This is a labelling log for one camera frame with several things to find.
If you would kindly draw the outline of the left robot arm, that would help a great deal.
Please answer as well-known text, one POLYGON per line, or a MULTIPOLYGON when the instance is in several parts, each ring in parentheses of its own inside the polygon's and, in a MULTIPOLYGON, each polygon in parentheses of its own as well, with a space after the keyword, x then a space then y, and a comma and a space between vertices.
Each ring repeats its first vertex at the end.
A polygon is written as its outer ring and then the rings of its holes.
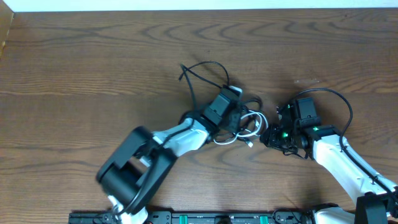
POLYGON ((118 223, 146 221, 146 205, 177 159, 208 144, 227 126, 242 95, 240 88, 223 86, 210 104, 188 112, 177 126, 154 132, 139 126, 129 133, 96 175, 118 223))

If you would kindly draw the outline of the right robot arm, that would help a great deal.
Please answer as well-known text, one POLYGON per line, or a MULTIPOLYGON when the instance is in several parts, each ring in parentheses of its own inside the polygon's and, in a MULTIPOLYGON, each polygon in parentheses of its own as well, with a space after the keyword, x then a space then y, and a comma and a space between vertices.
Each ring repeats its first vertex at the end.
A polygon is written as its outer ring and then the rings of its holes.
POLYGON ((270 125, 260 141, 284 155, 305 151, 342 186, 355 205, 354 213, 333 203, 317 205, 298 223, 387 223, 397 218, 397 184, 373 169, 333 125, 322 125, 312 98, 288 102, 277 112, 279 123, 270 125))

